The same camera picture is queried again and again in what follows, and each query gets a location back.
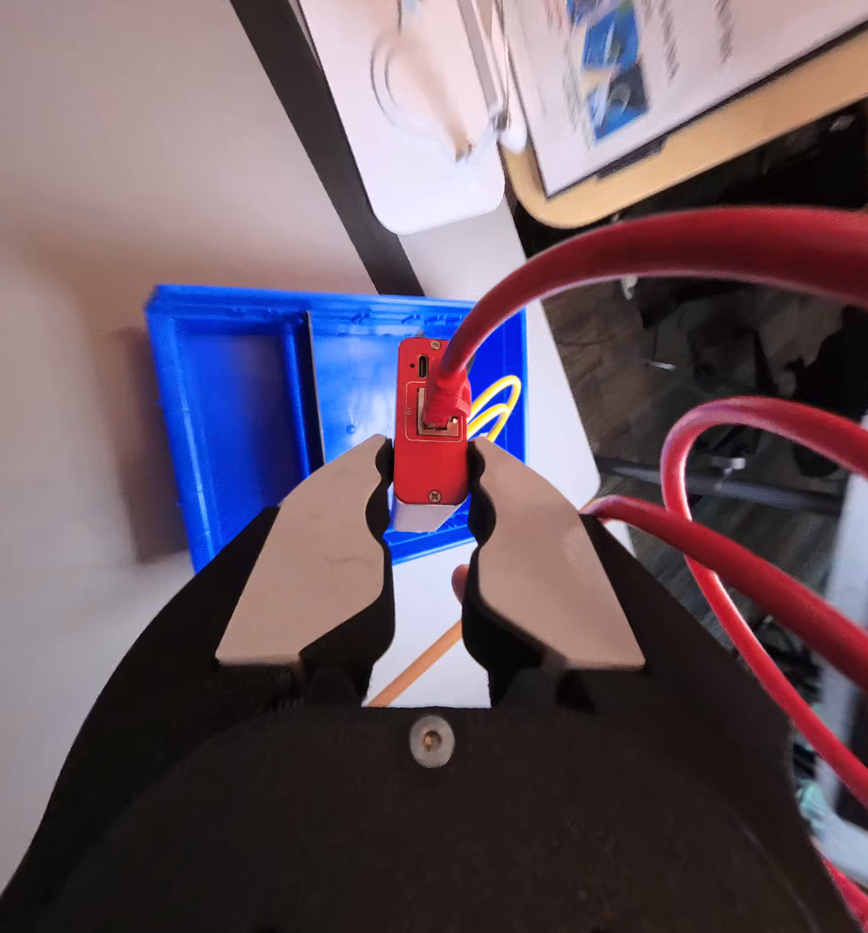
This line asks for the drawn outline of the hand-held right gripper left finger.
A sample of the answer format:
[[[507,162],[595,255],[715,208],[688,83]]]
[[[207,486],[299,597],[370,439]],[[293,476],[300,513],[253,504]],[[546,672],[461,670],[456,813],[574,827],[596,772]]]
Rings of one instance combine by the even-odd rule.
[[[222,636],[224,666],[300,666],[304,652],[383,592],[384,548],[371,497],[387,506],[387,437],[374,435],[319,468],[281,503]]]

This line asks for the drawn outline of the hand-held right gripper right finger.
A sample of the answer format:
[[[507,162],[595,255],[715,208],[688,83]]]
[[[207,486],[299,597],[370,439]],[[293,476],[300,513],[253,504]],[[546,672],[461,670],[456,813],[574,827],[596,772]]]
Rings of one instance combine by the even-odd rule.
[[[478,437],[468,452],[474,606],[551,670],[641,670],[645,656],[579,510],[495,443]]]

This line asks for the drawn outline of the red ethernet splitter box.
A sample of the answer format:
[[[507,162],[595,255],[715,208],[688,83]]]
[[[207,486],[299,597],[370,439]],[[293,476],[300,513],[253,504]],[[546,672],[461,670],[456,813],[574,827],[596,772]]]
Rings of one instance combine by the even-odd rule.
[[[426,380],[448,341],[405,338],[396,361],[393,422],[391,526],[395,532],[427,534],[440,529],[468,496],[467,422],[472,407],[468,379],[461,391],[461,413],[443,428],[424,419]]]

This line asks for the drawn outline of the blue plastic bin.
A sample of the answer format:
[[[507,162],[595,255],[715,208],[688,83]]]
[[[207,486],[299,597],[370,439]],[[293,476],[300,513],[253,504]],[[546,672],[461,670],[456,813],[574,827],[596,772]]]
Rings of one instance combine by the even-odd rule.
[[[448,340],[471,301],[159,285],[146,306],[187,548],[200,572],[311,474],[304,313],[313,320],[325,460],[393,438],[396,357]]]

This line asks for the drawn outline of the black bin divider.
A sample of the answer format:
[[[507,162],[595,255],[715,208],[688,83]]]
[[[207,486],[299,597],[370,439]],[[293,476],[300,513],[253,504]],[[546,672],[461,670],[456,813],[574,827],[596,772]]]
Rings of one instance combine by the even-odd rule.
[[[313,320],[311,310],[308,309],[304,313],[304,323],[305,331],[307,338],[307,350],[305,353],[305,360],[307,363],[307,379],[306,384],[309,394],[309,425],[311,431],[311,453],[310,453],[310,469],[311,473],[316,472],[318,469],[323,467],[325,463],[325,445],[323,440],[323,420],[320,407],[320,394],[319,394],[319,385],[318,385],[318,370],[316,367],[315,356],[314,356],[314,334],[313,334]]]

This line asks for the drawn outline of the white stand base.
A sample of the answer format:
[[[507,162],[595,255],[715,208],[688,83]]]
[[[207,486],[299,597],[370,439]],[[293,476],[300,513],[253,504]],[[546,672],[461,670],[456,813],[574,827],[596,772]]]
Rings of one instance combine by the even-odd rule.
[[[381,225],[405,236],[494,210],[513,100],[501,3],[300,9]]]

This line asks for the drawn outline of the wooden document stand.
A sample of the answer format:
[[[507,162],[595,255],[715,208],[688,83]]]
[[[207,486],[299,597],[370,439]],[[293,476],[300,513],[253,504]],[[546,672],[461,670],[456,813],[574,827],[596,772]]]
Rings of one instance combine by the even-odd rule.
[[[868,26],[669,135],[602,178],[548,197],[533,149],[503,151],[510,190],[535,220],[573,229],[599,222],[731,159],[868,99]]]

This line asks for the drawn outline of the printed instruction sheet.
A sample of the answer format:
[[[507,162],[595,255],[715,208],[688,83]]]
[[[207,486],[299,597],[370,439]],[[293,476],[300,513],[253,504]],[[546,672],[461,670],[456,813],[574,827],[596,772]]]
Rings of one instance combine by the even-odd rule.
[[[868,1],[517,1],[506,35],[557,196],[868,25]]]

